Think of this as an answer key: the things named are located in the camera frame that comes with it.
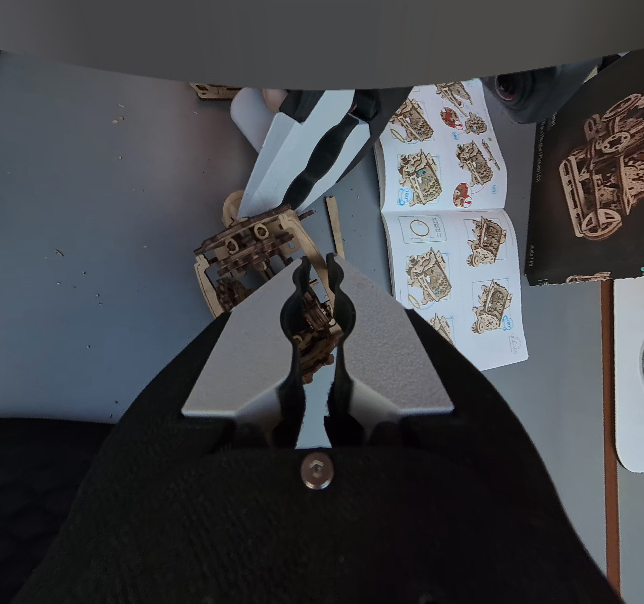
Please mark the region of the pointed wooden strip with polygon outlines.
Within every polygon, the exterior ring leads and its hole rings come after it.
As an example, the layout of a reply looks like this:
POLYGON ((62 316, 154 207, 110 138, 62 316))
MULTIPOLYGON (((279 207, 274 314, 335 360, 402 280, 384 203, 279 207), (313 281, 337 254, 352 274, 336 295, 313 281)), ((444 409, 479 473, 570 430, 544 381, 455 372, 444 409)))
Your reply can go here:
POLYGON ((334 241, 335 253, 340 257, 345 258, 344 242, 342 238, 337 201, 335 197, 330 196, 325 198, 325 203, 326 203, 328 219, 330 222, 332 238, 334 241))

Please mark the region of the white flat device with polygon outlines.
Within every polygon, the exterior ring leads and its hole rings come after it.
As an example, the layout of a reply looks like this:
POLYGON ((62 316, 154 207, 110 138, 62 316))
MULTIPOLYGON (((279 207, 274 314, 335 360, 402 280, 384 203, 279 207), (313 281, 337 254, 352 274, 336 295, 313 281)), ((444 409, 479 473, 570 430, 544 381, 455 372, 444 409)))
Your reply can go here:
POLYGON ((621 464, 643 472, 643 277, 614 283, 616 450, 621 464))

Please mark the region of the black model kit box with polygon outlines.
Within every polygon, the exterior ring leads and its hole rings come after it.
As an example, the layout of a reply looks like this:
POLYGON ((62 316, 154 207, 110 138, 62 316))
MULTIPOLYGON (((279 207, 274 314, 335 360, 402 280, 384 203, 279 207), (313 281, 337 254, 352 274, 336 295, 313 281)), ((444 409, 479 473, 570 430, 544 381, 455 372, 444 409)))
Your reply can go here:
POLYGON ((536 128, 531 286, 643 276, 643 50, 586 81, 536 128))

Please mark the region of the open instruction booklet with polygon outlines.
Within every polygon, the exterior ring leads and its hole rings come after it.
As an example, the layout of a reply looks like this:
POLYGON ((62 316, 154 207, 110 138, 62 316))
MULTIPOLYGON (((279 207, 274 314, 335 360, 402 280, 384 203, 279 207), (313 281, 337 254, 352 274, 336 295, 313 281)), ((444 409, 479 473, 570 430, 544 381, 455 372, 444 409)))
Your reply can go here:
POLYGON ((507 168, 481 80, 413 87, 375 161, 395 298, 481 371, 525 361, 507 168))

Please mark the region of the grey desk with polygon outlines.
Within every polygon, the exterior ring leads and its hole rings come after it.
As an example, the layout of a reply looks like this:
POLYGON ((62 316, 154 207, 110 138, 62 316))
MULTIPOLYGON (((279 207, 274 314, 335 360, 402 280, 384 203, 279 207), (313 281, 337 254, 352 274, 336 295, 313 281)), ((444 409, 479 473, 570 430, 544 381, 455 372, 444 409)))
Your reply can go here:
MULTIPOLYGON (((212 320, 193 251, 256 152, 186 83, 1 55, 1 416, 107 422, 212 320)), ((520 278, 485 374, 606 566, 601 287, 520 278)))

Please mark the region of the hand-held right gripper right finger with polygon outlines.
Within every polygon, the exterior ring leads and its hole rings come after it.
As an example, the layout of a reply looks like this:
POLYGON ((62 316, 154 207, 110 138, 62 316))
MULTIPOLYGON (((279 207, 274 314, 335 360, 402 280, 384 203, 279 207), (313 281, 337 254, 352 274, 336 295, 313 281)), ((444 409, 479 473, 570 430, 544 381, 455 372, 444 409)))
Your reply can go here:
POLYGON ((382 423, 450 414, 454 405, 404 307, 336 254, 326 257, 337 344, 326 433, 361 446, 382 423))

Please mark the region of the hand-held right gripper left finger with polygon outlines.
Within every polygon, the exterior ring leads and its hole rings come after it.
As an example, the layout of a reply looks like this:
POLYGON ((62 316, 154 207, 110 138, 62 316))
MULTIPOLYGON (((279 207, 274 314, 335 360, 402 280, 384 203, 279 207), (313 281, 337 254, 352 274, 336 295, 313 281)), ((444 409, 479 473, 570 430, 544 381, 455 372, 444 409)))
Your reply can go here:
POLYGON ((305 412, 300 353, 311 265, 296 259, 232 310, 181 413, 252 424, 274 446, 297 444, 305 412))

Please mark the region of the small wooden cutout piece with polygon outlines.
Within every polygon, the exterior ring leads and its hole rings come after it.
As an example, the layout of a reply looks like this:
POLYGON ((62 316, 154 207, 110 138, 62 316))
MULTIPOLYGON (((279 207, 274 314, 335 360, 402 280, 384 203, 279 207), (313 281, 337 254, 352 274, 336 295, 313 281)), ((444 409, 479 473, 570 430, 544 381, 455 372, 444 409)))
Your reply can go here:
POLYGON ((231 101, 242 90, 236 87, 205 83, 189 82, 189 85, 202 101, 231 101))

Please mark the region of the wooden mechanical model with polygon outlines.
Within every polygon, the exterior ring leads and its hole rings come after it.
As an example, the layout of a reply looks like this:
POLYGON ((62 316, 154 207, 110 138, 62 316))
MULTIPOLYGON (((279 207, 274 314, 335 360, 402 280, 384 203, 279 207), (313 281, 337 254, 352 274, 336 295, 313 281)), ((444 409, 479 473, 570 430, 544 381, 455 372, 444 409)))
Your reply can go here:
POLYGON ((262 286, 302 252, 311 270, 309 286, 303 292, 305 324, 296 328, 294 340, 299 347, 303 383, 310 384, 316 372, 334 362, 333 350, 342 335, 334 319, 334 293, 326 260, 302 226, 315 211, 299 213, 284 204, 243 217, 239 214, 243 196, 243 191, 230 194, 223 205, 224 230, 195 250, 200 290, 213 318, 218 318, 254 293, 244 284, 245 276, 255 274, 262 286))

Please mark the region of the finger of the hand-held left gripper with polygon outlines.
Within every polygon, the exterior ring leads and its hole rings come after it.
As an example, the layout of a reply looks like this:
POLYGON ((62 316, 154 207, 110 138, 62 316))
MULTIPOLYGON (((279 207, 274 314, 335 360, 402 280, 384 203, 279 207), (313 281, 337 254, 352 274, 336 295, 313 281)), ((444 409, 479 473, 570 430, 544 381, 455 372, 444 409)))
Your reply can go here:
POLYGON ((314 147, 304 170, 286 190, 284 203, 297 212, 312 204, 339 180, 369 137, 367 122, 345 114, 314 147))
POLYGON ((294 179, 307 166, 323 135, 349 111, 354 89, 326 90, 306 120, 275 115, 253 168, 238 217, 252 217, 281 206, 294 179))

